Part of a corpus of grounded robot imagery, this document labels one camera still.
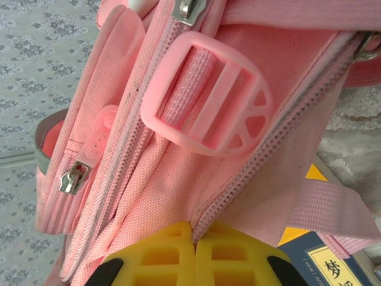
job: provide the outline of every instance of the pink plastic clip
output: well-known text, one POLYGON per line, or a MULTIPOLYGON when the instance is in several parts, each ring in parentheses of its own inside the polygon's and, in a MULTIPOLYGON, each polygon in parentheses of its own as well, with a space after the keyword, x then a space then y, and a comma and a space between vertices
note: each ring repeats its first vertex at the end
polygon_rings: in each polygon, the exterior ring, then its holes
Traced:
POLYGON ((143 98, 141 116, 147 127, 182 148, 224 157, 241 154, 259 143, 273 116, 273 99, 263 75, 243 54, 198 32, 187 32, 173 42, 158 65, 143 98), (225 67, 190 131, 183 133, 181 127, 175 128, 161 120, 158 112, 192 47, 211 51, 225 67), (245 80, 234 97, 229 97, 228 107, 221 116, 218 114, 221 106, 240 75, 245 80), (217 115, 217 127, 211 131, 217 115))
POLYGON ((94 168, 106 149, 108 137, 117 114, 117 105, 106 105, 94 120, 89 136, 78 152, 77 161, 94 168))

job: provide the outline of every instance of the blue book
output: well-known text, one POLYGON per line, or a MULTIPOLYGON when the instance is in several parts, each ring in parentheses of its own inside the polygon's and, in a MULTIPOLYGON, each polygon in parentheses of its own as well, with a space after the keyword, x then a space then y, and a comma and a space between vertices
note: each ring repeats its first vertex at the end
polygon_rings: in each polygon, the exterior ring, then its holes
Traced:
POLYGON ((378 286, 373 265, 363 251, 338 259, 315 232, 308 232, 279 247, 307 281, 318 286, 378 286))

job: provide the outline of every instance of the pink fabric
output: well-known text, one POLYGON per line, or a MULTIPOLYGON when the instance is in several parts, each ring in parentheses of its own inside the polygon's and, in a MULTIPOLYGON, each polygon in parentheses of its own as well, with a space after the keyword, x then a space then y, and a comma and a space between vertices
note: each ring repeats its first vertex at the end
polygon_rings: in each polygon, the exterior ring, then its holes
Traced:
MULTIPOLYGON (((376 29, 374 13, 380 6, 370 11, 369 5, 375 5, 372 1, 362 2, 361 8, 356 1, 344 0, 331 5, 308 1, 310 6, 307 1, 235 0, 225 9, 226 1, 215 0, 207 8, 205 20, 201 18, 194 29, 253 61, 270 85, 276 109, 258 146, 238 156, 215 158, 180 148, 146 128, 139 117, 142 97, 161 57, 176 34, 190 29, 170 18, 173 3, 168 0, 157 5, 143 42, 145 30, 138 15, 122 5, 112 10, 90 55, 46 178, 39 179, 38 229, 51 234, 73 233, 63 263, 57 262, 56 268, 62 263, 63 281, 84 285, 105 256, 180 220, 192 222, 195 241, 218 216, 271 245, 277 245, 290 224, 332 234, 323 238, 336 253, 357 249, 359 241, 363 247, 378 240, 380 234, 374 225, 359 220, 369 220, 369 215, 358 197, 350 193, 348 204, 331 203, 325 195, 334 192, 341 198, 343 189, 308 186, 304 176, 346 74, 340 75, 332 90, 324 84, 337 80, 340 68, 349 67, 348 60, 361 42, 352 32, 338 32, 348 23, 343 21, 345 16, 337 20, 333 15, 344 11, 354 17, 350 24, 354 28, 376 29), (363 14, 352 10, 354 6, 363 14), (100 165, 76 196, 59 193, 62 175, 73 164, 93 118, 107 104, 118 104, 119 109, 100 165), (283 128, 281 138, 270 142, 283 128), (267 144, 273 148, 264 154, 267 144), (310 206, 316 206, 316 212, 307 212, 310 206), (335 207, 346 214, 351 208, 358 211, 348 230, 338 223, 342 220, 335 207), (338 222, 323 216, 324 210, 335 214, 338 222)), ((164 120, 176 119, 179 121, 174 124, 189 128, 218 76, 214 62, 207 52, 193 50, 189 54, 168 93, 164 120), (191 104, 183 97, 198 98, 191 104), (186 120, 183 114, 168 114, 177 102, 193 107, 186 120)))

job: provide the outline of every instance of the patterned floor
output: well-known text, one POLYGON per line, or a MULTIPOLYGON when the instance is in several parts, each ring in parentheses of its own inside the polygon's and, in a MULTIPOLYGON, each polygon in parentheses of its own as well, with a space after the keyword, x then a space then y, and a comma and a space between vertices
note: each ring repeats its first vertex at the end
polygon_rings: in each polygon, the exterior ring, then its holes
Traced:
POLYGON ((42 285, 61 237, 35 230, 35 165, 0 170, 0 285, 42 285))

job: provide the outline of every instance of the book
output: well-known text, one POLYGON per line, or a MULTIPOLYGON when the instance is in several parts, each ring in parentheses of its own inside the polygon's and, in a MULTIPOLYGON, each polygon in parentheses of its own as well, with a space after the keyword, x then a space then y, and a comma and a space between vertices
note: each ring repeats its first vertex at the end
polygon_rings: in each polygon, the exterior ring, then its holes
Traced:
MULTIPOLYGON (((317 156, 307 178, 341 184, 317 156)), ((338 259, 315 232, 287 228, 279 248, 290 257, 308 285, 381 286, 374 264, 365 252, 338 259)))

